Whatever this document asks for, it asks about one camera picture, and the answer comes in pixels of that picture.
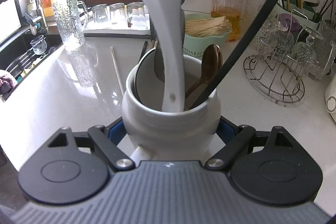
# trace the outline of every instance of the glass pitcher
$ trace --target glass pitcher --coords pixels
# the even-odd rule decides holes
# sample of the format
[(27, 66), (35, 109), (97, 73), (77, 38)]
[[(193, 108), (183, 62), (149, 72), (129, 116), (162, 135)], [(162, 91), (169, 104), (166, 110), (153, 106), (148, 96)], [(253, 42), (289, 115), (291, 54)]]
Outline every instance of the glass pitcher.
[(336, 56), (336, 29), (322, 20), (317, 31), (324, 38), (320, 44), (313, 44), (316, 60), (320, 67), (312, 67), (308, 76), (315, 81), (320, 81), (329, 72), (334, 63)]
[[(78, 11), (80, 5), (84, 10), (84, 24), (81, 23)], [(52, 4), (52, 9), (64, 48), (67, 51), (73, 51), (84, 44), (84, 30), (89, 21), (85, 3), (77, 0), (56, 1)]]

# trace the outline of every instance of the textured glass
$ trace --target textured glass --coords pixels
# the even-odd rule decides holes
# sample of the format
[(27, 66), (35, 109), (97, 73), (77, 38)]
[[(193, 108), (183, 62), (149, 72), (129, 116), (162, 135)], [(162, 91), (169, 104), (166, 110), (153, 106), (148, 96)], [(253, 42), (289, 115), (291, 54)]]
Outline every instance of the textured glass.
[(259, 32), (257, 33), (259, 49), (265, 57), (276, 49), (276, 53), (281, 55), (290, 51), (294, 45), (293, 35), (288, 35), (288, 25), (285, 21), (280, 21), (274, 15), (269, 15)]
[(33, 48), (34, 53), (37, 55), (41, 55), (42, 53), (44, 53), (48, 47), (43, 35), (34, 38), (30, 42), (30, 45)]
[[(85, 23), (81, 24), (78, 5), (82, 5), (85, 12)], [(87, 8), (82, 1), (66, 0), (56, 1), (52, 4), (57, 29), (67, 51), (77, 49), (84, 44), (84, 29), (87, 26)]]
[(312, 67), (310, 69), (310, 73), (313, 75), (313, 77), (310, 75), (310, 78), (314, 80), (321, 80), (329, 72), (336, 56), (336, 30), (324, 21), (321, 21), (318, 32), (324, 39), (320, 44), (312, 46), (316, 52), (316, 60), (320, 64), (319, 68)]
[(313, 67), (320, 67), (316, 62), (316, 52), (313, 44), (320, 47), (323, 36), (316, 30), (305, 27), (305, 31), (308, 32), (306, 42), (297, 42), (292, 50), (292, 58), (301, 63), (302, 70), (304, 70), (304, 76), (307, 76), (309, 71)]

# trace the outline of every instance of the plastic jar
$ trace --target plastic jar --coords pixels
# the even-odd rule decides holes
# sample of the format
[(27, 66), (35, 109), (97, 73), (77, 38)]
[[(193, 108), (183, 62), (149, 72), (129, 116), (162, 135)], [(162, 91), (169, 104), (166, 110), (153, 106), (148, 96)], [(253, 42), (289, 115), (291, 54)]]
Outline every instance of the plastic jar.
[(226, 16), (232, 25), (232, 33), (227, 41), (233, 42), (239, 37), (239, 22), (243, 0), (212, 0), (211, 17)]

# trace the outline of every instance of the drinking glass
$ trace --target drinking glass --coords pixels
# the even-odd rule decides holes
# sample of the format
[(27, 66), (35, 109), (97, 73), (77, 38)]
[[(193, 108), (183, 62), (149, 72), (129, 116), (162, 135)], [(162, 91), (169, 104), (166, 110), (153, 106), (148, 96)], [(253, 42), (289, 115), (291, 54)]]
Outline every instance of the drinking glass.
[(268, 57), (275, 49), (277, 55), (291, 50), (294, 45), (293, 35), (286, 33), (287, 31), (288, 24), (281, 15), (268, 16), (257, 34), (259, 49), (262, 49), (264, 57)]
[(99, 4), (92, 7), (93, 11), (93, 20), (95, 23), (102, 23), (106, 25), (110, 19), (107, 12), (107, 4)]
[(127, 24), (133, 30), (147, 30), (143, 2), (132, 2), (127, 5)]
[(246, 0), (245, 11), (243, 15), (243, 21), (241, 23), (241, 37), (245, 34), (248, 27), (251, 25), (261, 7), (266, 0)]
[(127, 23), (125, 4), (115, 3), (110, 5), (110, 21), (112, 24)]
[[(85, 20), (81, 23), (78, 6), (81, 5), (84, 10)], [(64, 48), (67, 51), (73, 51), (84, 44), (84, 29), (89, 21), (87, 7), (83, 1), (66, 0), (56, 1), (52, 5), (57, 29), (62, 38)]]
[(33, 51), (37, 55), (43, 54), (47, 50), (47, 43), (45, 41), (44, 35), (39, 35), (38, 37), (35, 37), (30, 42), (31, 47), (33, 48)]
[(307, 76), (312, 66), (319, 67), (316, 62), (316, 52), (313, 49), (313, 44), (319, 41), (318, 46), (323, 40), (323, 36), (316, 30), (306, 26), (304, 30), (309, 34), (306, 38), (306, 42), (297, 42), (292, 50), (292, 58), (297, 62), (302, 63), (303, 76)]
[(313, 44), (316, 52), (316, 60), (320, 67), (310, 69), (309, 77), (315, 81), (320, 81), (330, 70), (336, 56), (336, 30), (331, 28), (325, 21), (321, 21), (318, 32), (323, 36), (320, 44)]

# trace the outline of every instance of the purple cloth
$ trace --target purple cloth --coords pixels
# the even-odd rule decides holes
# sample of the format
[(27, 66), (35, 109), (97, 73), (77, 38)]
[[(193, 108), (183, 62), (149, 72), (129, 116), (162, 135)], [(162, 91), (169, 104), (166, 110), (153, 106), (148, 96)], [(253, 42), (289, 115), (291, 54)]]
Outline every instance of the purple cloth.
[(9, 84), (11, 88), (17, 85), (17, 81), (8, 71), (0, 69), (0, 86), (5, 83)]
[[(288, 29), (290, 28), (290, 25), (291, 25), (291, 15), (280, 14), (279, 20), (281, 22), (284, 20), (287, 23), (287, 25), (288, 25)], [(293, 21), (292, 21), (291, 32), (295, 32), (295, 31), (301, 30), (302, 27), (301, 27), (300, 23), (298, 22), (298, 20), (295, 17), (293, 17), (292, 20)]]

